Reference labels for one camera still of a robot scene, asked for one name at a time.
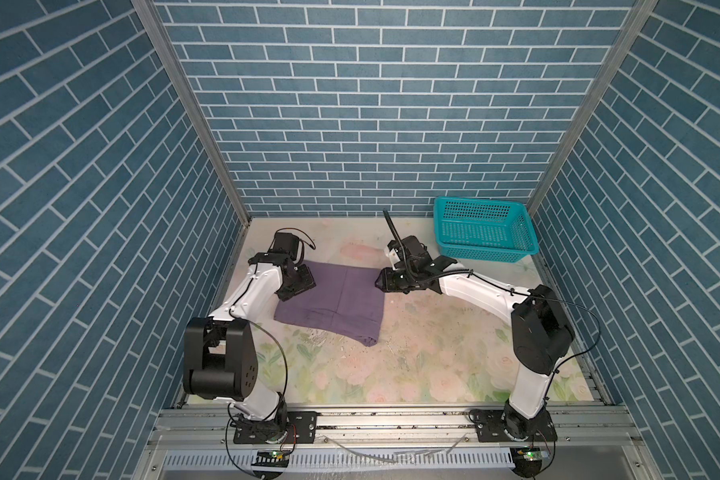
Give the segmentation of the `purple trousers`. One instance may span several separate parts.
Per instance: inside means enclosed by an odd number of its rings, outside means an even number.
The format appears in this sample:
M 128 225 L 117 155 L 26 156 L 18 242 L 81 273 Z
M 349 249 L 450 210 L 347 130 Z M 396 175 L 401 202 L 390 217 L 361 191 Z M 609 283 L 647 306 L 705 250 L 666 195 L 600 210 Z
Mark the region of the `purple trousers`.
M 315 287 L 278 303 L 274 320 L 318 329 L 355 340 L 365 347 L 378 343 L 384 317 L 385 294 L 376 287 L 379 272 L 308 261 Z

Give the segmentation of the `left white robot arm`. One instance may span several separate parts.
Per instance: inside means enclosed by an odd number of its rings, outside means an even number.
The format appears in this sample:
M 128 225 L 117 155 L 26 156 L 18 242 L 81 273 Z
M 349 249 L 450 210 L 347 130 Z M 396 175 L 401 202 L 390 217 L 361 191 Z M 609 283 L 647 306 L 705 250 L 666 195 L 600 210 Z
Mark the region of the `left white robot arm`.
M 258 253 L 242 283 L 206 317 L 191 319 L 184 331 L 183 389 L 205 400 L 227 401 L 242 417 L 286 422 L 285 393 L 258 381 L 252 328 L 267 302 L 285 302 L 315 286 L 302 261 L 286 253 Z

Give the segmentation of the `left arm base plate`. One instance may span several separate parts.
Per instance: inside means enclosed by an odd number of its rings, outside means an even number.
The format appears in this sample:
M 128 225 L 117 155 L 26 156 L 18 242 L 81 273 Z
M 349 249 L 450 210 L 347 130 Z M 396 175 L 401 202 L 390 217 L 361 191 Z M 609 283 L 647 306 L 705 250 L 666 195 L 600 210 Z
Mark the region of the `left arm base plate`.
M 317 427 L 316 411 L 277 413 L 274 420 L 249 420 L 241 414 L 232 417 L 234 444 L 283 445 L 313 444 Z

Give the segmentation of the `teal plastic basket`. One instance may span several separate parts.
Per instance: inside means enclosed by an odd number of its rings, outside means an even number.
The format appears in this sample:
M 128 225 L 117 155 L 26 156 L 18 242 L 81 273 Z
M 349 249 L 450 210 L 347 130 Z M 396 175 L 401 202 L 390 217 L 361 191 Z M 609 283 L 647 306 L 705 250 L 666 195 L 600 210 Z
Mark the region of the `teal plastic basket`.
M 539 251 L 531 218 L 517 202 L 438 197 L 434 231 L 439 252 L 455 259 L 516 263 Z

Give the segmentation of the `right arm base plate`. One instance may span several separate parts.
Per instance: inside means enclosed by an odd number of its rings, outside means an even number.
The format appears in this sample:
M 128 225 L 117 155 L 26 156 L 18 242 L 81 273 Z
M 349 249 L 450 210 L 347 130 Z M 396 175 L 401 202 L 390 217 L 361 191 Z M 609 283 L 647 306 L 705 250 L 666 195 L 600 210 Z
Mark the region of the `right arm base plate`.
M 551 444 L 558 439 L 550 413 L 543 407 L 527 419 L 509 404 L 503 409 L 471 409 L 468 420 L 474 425 L 480 443 L 531 442 Z

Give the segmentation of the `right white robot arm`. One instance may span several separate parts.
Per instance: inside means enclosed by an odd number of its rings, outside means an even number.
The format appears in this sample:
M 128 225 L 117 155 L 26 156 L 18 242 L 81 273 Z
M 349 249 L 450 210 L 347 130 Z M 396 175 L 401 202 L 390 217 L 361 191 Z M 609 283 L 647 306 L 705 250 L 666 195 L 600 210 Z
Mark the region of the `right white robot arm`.
M 507 436 L 528 440 L 549 419 L 549 388 L 575 339 L 556 293 L 545 285 L 515 287 L 480 275 L 449 257 L 421 268 L 398 262 L 385 267 L 375 282 L 384 293 L 432 290 L 480 307 L 511 327 L 511 345 L 520 366 L 501 420 Z

